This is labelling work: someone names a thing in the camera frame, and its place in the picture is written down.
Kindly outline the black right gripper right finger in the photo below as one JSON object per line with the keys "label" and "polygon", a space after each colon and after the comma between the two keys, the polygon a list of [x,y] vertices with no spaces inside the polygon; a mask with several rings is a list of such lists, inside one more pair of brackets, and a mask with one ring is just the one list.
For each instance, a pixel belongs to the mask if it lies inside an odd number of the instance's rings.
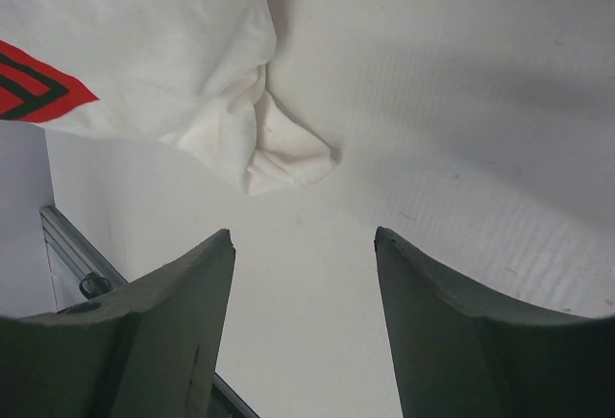
{"label": "black right gripper right finger", "polygon": [[378,228],[381,301],[406,417],[610,417],[614,320],[509,297]]}

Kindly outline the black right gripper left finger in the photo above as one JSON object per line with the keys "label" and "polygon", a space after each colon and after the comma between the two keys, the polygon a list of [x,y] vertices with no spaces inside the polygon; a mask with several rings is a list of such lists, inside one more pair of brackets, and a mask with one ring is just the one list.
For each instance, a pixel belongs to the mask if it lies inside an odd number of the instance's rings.
{"label": "black right gripper left finger", "polygon": [[1,321],[5,417],[204,417],[234,274],[222,230],[57,313]]}

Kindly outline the white t shirt red print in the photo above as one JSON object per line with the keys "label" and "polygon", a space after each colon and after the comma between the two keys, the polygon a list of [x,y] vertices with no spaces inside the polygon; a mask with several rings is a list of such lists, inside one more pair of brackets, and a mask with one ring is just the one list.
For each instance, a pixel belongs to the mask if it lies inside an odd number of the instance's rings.
{"label": "white t shirt red print", "polygon": [[1,116],[156,141],[248,195],[314,184],[332,151],[266,90],[275,48],[266,0],[1,0]]}

